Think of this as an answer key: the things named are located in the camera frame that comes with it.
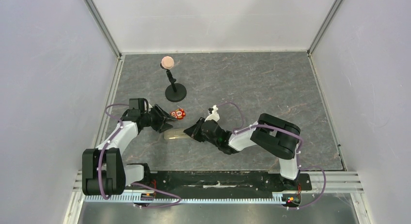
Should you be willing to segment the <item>beige remote control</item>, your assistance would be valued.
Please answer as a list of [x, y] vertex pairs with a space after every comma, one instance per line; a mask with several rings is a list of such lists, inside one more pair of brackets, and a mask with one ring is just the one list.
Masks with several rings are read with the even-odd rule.
[[187, 138], [190, 138], [190, 136], [184, 132], [183, 128], [169, 129], [164, 132], [165, 140], [176, 140], [176, 139], [187, 139]]

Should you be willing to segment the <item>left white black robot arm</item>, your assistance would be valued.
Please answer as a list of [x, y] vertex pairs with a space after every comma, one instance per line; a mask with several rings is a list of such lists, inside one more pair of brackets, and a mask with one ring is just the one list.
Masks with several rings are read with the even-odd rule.
[[82, 153], [82, 192], [108, 199], [121, 195], [134, 183], [140, 189], [151, 186], [152, 176], [146, 163], [125, 165], [122, 153], [144, 128], [163, 133], [177, 118], [145, 98], [131, 98], [128, 109], [117, 118], [115, 130], [101, 144]]

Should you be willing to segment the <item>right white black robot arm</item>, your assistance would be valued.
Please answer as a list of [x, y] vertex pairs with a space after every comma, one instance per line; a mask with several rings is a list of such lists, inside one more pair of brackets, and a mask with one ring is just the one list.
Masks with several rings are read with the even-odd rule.
[[225, 154], [235, 154], [245, 148], [259, 146], [279, 159], [280, 184], [292, 189], [299, 184], [300, 164], [297, 157], [303, 144], [300, 128], [267, 113], [248, 127], [228, 131], [216, 120], [200, 118], [190, 128], [183, 130], [198, 142], [208, 142]]

